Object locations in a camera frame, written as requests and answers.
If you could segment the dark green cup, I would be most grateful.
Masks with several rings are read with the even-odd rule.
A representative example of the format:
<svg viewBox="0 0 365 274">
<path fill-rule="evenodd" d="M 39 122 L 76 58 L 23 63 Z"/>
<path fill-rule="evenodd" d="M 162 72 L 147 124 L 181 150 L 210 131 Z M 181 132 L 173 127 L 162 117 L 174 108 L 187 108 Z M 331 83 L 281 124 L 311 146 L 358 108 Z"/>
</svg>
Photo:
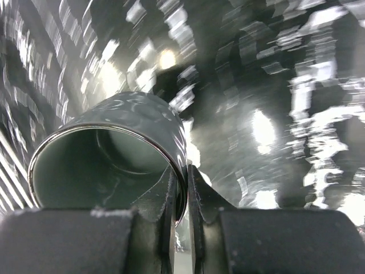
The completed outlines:
<svg viewBox="0 0 365 274">
<path fill-rule="evenodd" d="M 177 180 L 175 218 L 184 216 L 187 152 L 183 123 L 164 100 L 121 92 L 71 119 L 43 140 L 28 168 L 34 203 L 42 208 L 124 208 L 165 171 Z"/>
</svg>

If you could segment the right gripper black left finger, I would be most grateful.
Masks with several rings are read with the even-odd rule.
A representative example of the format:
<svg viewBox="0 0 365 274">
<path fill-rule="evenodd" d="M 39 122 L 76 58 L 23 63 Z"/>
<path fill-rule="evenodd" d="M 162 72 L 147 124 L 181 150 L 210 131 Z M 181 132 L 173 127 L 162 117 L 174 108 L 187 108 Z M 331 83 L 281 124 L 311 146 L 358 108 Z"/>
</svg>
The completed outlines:
<svg viewBox="0 0 365 274">
<path fill-rule="evenodd" d="M 177 179 L 131 209 L 17 210 L 1 220 L 2 273 L 172 273 Z"/>
</svg>

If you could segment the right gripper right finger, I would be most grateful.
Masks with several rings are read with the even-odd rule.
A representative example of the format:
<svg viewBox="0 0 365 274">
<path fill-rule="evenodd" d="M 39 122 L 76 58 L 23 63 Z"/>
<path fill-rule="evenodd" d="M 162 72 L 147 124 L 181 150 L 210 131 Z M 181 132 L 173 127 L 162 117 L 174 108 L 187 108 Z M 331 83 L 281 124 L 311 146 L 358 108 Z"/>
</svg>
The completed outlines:
<svg viewBox="0 0 365 274">
<path fill-rule="evenodd" d="M 194 273 L 363 273 L 364 242 L 339 211 L 238 209 L 188 167 Z"/>
</svg>

